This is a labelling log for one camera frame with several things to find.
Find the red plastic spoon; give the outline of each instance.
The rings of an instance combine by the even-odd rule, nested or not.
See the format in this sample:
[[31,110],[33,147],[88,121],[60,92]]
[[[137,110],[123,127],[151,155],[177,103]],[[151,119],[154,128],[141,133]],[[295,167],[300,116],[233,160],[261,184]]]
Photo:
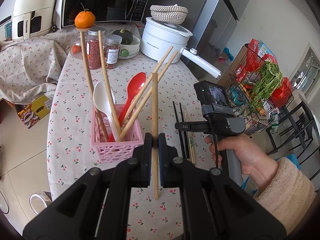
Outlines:
[[[119,123],[122,125],[123,124],[123,119],[125,117],[125,114],[127,113],[130,104],[134,97],[139,93],[141,88],[143,87],[144,83],[146,82],[146,74],[144,72],[140,72],[136,74],[129,82],[128,87],[127,87],[127,93],[128,93],[128,98],[127,101],[124,105],[124,108],[121,111],[121,114],[119,115]],[[108,142],[114,142],[115,138],[113,137],[113,134],[109,137]]]

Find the pink fleece sleeve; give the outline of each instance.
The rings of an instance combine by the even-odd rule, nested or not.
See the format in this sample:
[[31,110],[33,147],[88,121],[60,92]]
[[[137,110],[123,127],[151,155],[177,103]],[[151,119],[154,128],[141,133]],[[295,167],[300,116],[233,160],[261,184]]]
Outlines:
[[278,160],[278,171],[254,199],[276,217],[289,234],[301,221],[315,197],[311,181],[287,158]]

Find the jar label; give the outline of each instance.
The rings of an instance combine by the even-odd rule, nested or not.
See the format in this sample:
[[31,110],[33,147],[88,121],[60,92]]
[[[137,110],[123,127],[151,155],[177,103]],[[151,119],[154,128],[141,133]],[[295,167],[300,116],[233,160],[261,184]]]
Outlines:
[[119,49],[109,49],[107,64],[114,64],[118,61]]

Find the tile floor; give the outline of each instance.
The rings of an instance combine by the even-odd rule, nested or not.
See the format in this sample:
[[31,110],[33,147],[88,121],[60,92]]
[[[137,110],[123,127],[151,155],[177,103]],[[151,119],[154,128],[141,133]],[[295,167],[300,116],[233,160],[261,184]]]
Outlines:
[[[38,190],[50,191],[46,165],[46,138],[49,115],[40,120],[31,130],[28,130],[17,117],[15,111],[4,101],[0,101],[0,191],[6,198],[10,211],[6,215],[11,224],[22,233],[25,225],[35,217],[29,206],[29,196]],[[274,136],[277,145],[285,138]],[[265,152],[272,149],[270,139],[266,132],[255,133],[252,137]],[[291,144],[287,144],[273,158],[284,156]],[[308,153],[301,156],[302,161]],[[320,167],[320,155],[314,154],[301,170],[311,177]],[[320,187],[320,175],[313,181],[315,188]],[[245,189],[249,194],[256,189],[254,181],[249,180]]]

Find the camera screen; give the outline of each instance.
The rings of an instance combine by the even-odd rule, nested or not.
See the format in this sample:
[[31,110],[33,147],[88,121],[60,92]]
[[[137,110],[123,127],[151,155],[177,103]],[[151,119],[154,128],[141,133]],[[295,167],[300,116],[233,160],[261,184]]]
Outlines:
[[229,107],[227,99],[220,88],[215,86],[209,86],[209,90],[216,104]]

